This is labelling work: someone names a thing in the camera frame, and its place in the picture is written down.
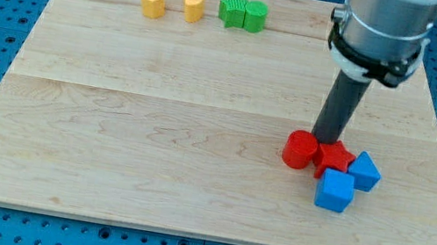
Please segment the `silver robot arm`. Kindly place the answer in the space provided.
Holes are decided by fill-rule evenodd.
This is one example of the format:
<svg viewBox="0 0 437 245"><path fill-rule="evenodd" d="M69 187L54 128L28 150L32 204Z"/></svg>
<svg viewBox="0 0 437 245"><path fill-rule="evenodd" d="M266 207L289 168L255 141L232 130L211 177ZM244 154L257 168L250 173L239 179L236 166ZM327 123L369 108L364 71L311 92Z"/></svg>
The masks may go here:
<svg viewBox="0 0 437 245"><path fill-rule="evenodd" d="M341 71L396 88L423 62L437 0L345 0L330 19L328 46Z"/></svg>

